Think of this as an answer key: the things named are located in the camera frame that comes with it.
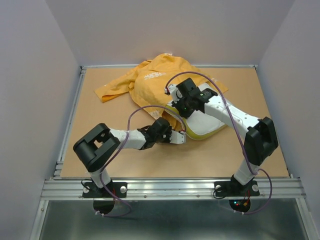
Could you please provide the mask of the white pillow yellow edge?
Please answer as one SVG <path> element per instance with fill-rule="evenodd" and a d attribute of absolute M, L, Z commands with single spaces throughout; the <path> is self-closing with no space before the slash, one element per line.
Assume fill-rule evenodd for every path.
<path fill-rule="evenodd" d="M 216 92 L 212 88 L 212 86 L 208 83 L 202 83 L 198 86 L 201 91 L 205 89 L 211 89 Z M 172 101 L 168 102 L 165 106 L 166 108 L 172 110 L 177 115 L 180 115 L 178 110 L 172 106 Z M 216 119 L 213 116 L 204 114 L 200 111 L 194 111 L 189 118 L 183 118 L 183 121 L 186 125 L 186 135 L 193 140 L 205 140 L 210 136 L 218 133 L 223 128 L 227 127 L 223 122 Z"/>

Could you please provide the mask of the orange patterned pillowcase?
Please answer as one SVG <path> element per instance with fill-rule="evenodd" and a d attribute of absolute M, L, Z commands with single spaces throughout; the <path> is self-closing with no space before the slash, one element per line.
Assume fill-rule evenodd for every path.
<path fill-rule="evenodd" d="M 147 105 L 165 106 L 172 100 L 169 95 L 165 94 L 165 86 L 172 77 L 181 72 L 198 72 L 212 79 L 208 73 L 191 65 L 186 59 L 163 53 L 153 60 L 143 61 L 123 76 L 97 88 L 94 92 L 102 103 L 129 92 L 131 99 L 139 107 Z M 185 73 L 176 77 L 170 83 L 179 84 L 186 78 L 191 78 L 196 86 L 207 83 L 214 91 L 217 91 L 210 81 L 197 74 Z M 168 120 L 175 129 L 181 127 L 181 123 L 162 108 L 150 107 L 144 110 L 154 119 L 163 117 Z"/>

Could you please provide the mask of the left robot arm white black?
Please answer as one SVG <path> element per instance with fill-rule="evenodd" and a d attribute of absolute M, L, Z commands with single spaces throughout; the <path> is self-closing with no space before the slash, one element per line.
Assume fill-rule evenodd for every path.
<path fill-rule="evenodd" d="M 183 144 L 185 135 L 175 131 L 164 118 L 152 125 L 135 130 L 117 130 L 99 123 L 78 140 L 73 151 L 85 166 L 91 181 L 82 184 L 83 198 L 111 198 L 110 193 L 125 197 L 120 188 L 127 184 L 114 184 L 107 172 L 107 162 L 114 159 L 123 149 L 146 150 L 155 144 Z"/>

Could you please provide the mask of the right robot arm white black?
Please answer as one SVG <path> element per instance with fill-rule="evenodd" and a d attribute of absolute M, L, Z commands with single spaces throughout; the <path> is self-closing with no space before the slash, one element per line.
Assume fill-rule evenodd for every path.
<path fill-rule="evenodd" d="M 230 181 L 220 183 L 216 196 L 240 197 L 251 191 L 260 166 L 279 146 L 272 119 L 239 110 L 208 84 L 196 86 L 191 78 L 167 86 L 165 93 L 172 97 L 171 105 L 181 117 L 189 120 L 192 114 L 202 112 L 235 130 L 244 159 Z"/>

